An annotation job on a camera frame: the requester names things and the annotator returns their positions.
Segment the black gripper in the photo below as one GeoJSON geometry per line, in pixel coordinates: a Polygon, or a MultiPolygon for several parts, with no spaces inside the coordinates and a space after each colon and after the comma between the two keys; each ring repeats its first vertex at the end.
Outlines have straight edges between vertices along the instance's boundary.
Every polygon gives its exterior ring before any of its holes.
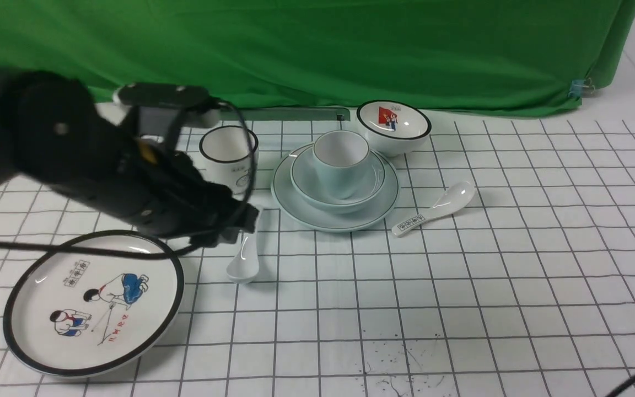
{"type": "Polygon", "coordinates": [[[260,211],[231,189],[205,180],[187,155],[164,153],[136,141],[119,164],[114,217],[164,239],[187,237],[191,245],[234,244],[254,232],[260,211]]]}

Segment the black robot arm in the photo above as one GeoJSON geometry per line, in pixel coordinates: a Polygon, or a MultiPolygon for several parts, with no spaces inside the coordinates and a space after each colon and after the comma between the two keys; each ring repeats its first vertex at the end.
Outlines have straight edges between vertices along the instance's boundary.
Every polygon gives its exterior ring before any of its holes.
{"type": "Polygon", "coordinates": [[[85,84],[52,71],[0,66],[0,184],[18,174],[144,234],[215,247],[255,231],[250,192],[204,179],[177,151],[187,121],[208,128],[227,101],[197,85],[135,82],[115,124],[85,84]]]}

